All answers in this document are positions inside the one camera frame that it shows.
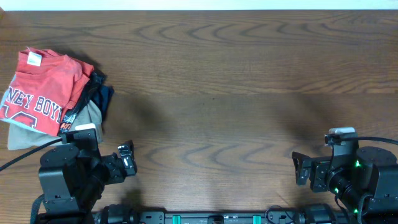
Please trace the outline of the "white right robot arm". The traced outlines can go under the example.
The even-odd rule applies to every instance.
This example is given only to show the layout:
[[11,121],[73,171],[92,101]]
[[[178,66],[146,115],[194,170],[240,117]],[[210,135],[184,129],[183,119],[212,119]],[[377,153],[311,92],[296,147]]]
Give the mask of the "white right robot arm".
[[340,207],[311,205],[294,223],[397,223],[397,158],[380,147],[345,149],[340,155],[311,158],[293,152],[297,185],[310,182],[315,193],[330,192]]

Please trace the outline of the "orange red t-shirt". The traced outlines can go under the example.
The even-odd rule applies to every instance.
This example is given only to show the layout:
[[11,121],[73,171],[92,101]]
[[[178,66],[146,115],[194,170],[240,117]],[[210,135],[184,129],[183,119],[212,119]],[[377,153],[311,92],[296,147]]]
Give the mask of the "orange red t-shirt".
[[67,109],[76,105],[94,66],[50,49],[28,48],[18,53],[15,74],[33,84],[44,97],[43,132],[56,136]]

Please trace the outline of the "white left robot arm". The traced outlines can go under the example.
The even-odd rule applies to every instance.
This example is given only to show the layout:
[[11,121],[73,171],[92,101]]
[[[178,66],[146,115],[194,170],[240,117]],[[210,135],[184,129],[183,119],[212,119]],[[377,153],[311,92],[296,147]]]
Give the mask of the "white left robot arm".
[[139,216],[124,205],[108,205],[94,212],[106,185],[119,184],[137,174],[134,145],[126,141],[118,153],[101,156],[91,143],[57,146],[40,158],[43,194],[32,204],[30,222],[139,223]]

